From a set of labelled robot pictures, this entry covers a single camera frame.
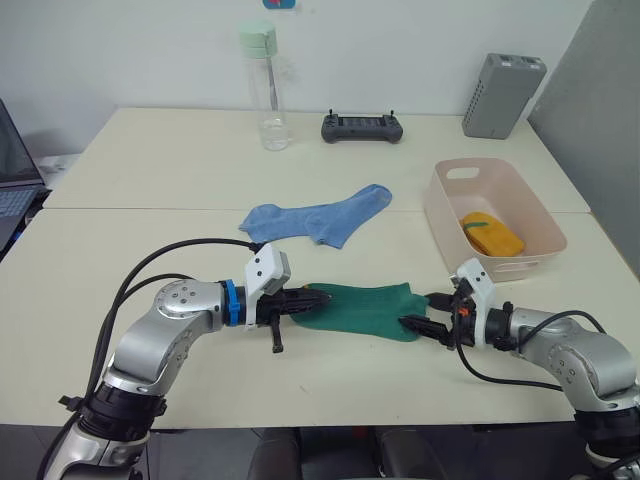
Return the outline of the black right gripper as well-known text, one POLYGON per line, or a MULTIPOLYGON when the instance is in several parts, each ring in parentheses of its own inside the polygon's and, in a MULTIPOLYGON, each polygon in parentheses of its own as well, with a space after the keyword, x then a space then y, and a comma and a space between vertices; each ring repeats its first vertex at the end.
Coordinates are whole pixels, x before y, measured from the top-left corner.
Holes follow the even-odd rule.
POLYGON ((458 346, 475 345, 475 302, 471 298, 473 289, 468 280, 460 280, 452 295, 431 293, 425 296, 430 308, 449 308, 451 314, 451 331, 445 324, 419 315, 406 315, 398 319, 400 324, 413 333, 437 340, 448 350, 458 346))

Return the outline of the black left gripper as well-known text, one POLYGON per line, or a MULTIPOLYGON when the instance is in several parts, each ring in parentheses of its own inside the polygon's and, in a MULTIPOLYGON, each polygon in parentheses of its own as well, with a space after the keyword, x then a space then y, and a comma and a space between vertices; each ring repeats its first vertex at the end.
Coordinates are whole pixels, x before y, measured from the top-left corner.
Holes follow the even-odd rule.
POLYGON ((264 295, 257 304, 256 324, 271 331, 272 352, 284 351, 280 332, 280 317, 289 314, 304 314, 326 307, 332 295, 314 288, 283 289, 272 296, 264 295))

